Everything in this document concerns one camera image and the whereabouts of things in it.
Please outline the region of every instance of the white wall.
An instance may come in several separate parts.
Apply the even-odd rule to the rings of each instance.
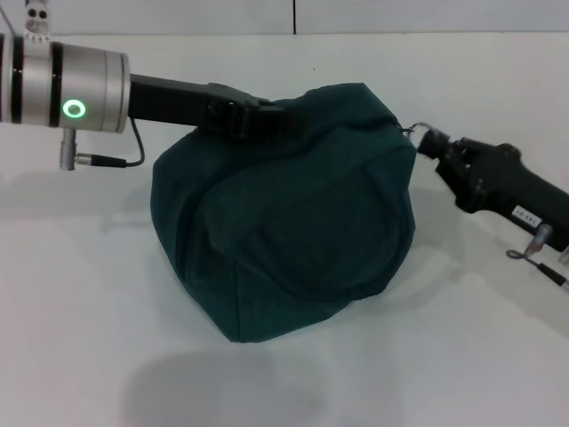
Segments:
[[[566,0],[296,0],[299,33],[569,30]]]
[[[23,29],[24,0],[0,0]],[[291,34],[293,0],[50,0],[57,34]],[[0,31],[5,32],[2,22]]]

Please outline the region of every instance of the wire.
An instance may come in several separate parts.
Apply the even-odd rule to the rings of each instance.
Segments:
[[[521,252],[515,251],[513,249],[509,249],[508,251],[506,251],[506,256],[512,260],[526,260],[530,264],[532,264],[534,267],[538,266],[537,262],[535,262],[531,258],[528,258],[527,256],[525,256]]]
[[[2,17],[4,18],[4,22],[6,23],[6,25],[10,29],[10,33],[12,34],[12,37],[16,37],[16,31],[14,31],[14,27],[12,26],[12,23],[8,19],[8,15],[6,15],[6,12],[4,11],[4,7],[2,6],[2,4],[0,4],[0,13],[2,13]]]
[[[125,167],[135,167],[140,166],[144,163],[146,159],[146,154],[144,152],[144,145],[142,145],[142,138],[140,137],[139,128],[136,126],[136,121],[131,117],[131,126],[134,136],[136,137],[136,142],[139,144],[140,159],[136,162],[127,162]]]
[[[539,264],[534,260],[531,260],[529,256],[522,254],[521,252],[509,249],[506,251],[506,256],[512,260],[526,260],[532,264],[537,270],[541,271],[545,276],[547,276],[551,281],[556,283],[558,286],[562,287],[564,290],[569,291],[569,286],[567,286],[567,279],[557,273],[548,265],[540,262]]]

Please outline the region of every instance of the black cable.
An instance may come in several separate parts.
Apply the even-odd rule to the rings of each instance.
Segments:
[[[142,138],[140,137],[139,128],[136,126],[136,121],[131,117],[131,126],[134,136],[136,137],[136,142],[139,144],[140,159],[136,162],[127,162],[124,167],[135,167],[140,166],[144,163],[146,159],[146,154],[144,152],[144,145],[142,145]]]
[[[539,270],[543,274],[545,274],[550,280],[555,282],[558,286],[565,288],[565,283],[567,282],[567,279],[564,276],[562,276],[561,274],[557,273],[552,268],[550,268],[549,266],[547,266],[546,264],[544,264],[543,262],[540,262],[538,264],[534,260],[530,259],[528,256],[525,256],[521,252],[515,251],[513,249],[509,249],[508,251],[506,251],[506,256],[512,260],[526,260],[526,261],[528,261],[535,268],[537,268],[537,270]]]
[[[99,167],[135,167],[140,166],[144,163],[146,159],[146,154],[144,153],[144,145],[142,145],[142,138],[140,137],[139,129],[136,126],[136,122],[131,117],[132,130],[134,131],[134,136],[136,137],[136,142],[139,144],[140,158],[136,162],[127,162],[123,158],[101,156],[99,154],[85,154],[77,153],[75,159],[78,165],[88,165],[88,166],[99,166]]]

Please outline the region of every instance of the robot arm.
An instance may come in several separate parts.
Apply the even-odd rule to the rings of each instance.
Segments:
[[[301,129],[281,107],[237,89],[132,75],[123,53],[53,42],[50,19],[47,0],[26,0],[24,35],[0,34],[0,121],[63,128],[61,169],[103,159],[77,155],[77,130],[121,133],[128,117],[200,126],[237,141]]]
[[[532,173],[521,162],[521,153],[510,144],[493,146],[448,135],[430,128],[418,152],[438,159],[436,172],[456,196],[456,205],[467,213],[492,211],[535,235],[537,252],[547,243],[567,264],[569,250],[569,194]]]

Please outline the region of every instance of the black band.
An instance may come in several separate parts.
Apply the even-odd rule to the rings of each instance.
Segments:
[[[21,123],[22,73],[24,69],[24,39],[14,38],[12,59],[12,123]]]
[[[0,34],[0,122],[2,121],[2,59],[4,57],[4,34]]]
[[[50,96],[50,127],[60,125],[61,73],[63,71],[63,44],[52,43],[52,95]]]

